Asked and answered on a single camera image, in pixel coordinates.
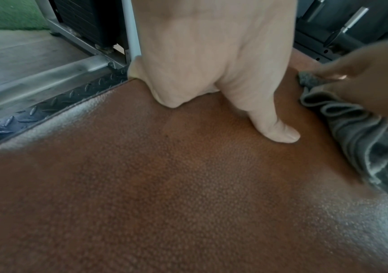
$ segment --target gray floor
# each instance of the gray floor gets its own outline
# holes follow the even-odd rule
[[[87,57],[47,31],[0,30],[0,84]]]

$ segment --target padded seat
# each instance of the padded seat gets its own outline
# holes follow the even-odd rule
[[[388,196],[302,107],[273,143],[220,94],[178,109],[128,81],[0,143],[0,272],[388,272]]]

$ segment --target diamond plate tread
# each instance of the diamond plate tread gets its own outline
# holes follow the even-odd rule
[[[128,80],[128,66],[0,119],[0,141],[83,99]]]

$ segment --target towel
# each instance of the towel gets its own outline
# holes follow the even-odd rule
[[[329,92],[310,92],[330,80],[300,72],[299,81],[304,87],[301,104],[325,119],[332,136],[362,179],[388,194],[388,117],[373,114]]]

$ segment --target green artificial turf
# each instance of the green artificial turf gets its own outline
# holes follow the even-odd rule
[[[0,29],[41,30],[47,28],[35,0],[0,0]]]

